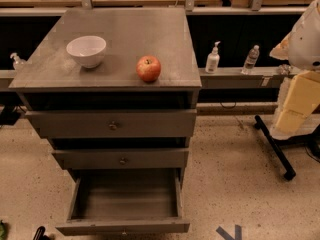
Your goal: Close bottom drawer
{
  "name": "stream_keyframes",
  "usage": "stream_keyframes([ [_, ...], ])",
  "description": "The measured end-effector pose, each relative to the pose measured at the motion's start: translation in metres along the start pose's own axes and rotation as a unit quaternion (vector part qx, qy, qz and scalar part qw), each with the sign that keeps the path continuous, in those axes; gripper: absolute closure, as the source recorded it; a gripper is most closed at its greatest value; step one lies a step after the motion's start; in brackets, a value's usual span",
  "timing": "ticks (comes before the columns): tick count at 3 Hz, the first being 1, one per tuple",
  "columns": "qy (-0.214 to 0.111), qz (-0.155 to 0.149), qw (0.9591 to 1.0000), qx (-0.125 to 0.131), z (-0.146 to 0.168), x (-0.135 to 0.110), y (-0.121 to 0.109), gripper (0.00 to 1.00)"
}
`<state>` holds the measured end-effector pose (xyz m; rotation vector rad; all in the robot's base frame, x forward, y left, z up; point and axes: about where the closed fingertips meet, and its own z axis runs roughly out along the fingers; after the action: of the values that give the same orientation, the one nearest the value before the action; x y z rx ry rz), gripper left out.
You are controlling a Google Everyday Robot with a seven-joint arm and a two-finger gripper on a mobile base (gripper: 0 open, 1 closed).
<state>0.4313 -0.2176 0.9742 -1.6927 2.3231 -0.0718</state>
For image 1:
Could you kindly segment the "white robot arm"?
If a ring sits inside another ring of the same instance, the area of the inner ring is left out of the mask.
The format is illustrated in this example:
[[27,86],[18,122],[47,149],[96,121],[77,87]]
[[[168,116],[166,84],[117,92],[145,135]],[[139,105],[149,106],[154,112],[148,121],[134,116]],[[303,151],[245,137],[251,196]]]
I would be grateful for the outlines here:
[[270,56],[299,70],[280,86],[270,133],[285,140],[295,136],[320,105],[320,0],[314,0]]

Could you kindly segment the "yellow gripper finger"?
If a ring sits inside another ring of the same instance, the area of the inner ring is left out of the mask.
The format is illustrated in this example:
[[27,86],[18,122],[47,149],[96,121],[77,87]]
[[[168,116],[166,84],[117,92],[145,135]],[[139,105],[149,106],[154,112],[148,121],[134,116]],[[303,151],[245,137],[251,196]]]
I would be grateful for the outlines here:
[[308,117],[320,105],[320,74],[305,71],[293,77],[284,102],[286,111]]
[[293,134],[302,126],[306,116],[291,110],[278,110],[275,114],[273,128],[284,134]]

